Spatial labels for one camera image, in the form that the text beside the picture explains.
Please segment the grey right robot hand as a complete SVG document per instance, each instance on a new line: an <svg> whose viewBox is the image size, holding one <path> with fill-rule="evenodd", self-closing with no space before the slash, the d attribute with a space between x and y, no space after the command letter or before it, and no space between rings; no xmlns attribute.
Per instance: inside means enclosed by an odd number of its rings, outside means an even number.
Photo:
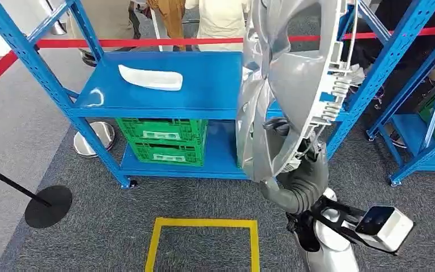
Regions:
<svg viewBox="0 0 435 272"><path fill-rule="evenodd" d="M284 117L273 117L266 121L263 127L267 132L281 138L282 142L290 134L290 125ZM327 183L329 170L326 159L326 144L320 140L324 129L324 125L321 125L318 131L315 131L315 128L311 128L309 136L301 140L293 156L278 176L281 183L284 183L285 177Z"/></svg>

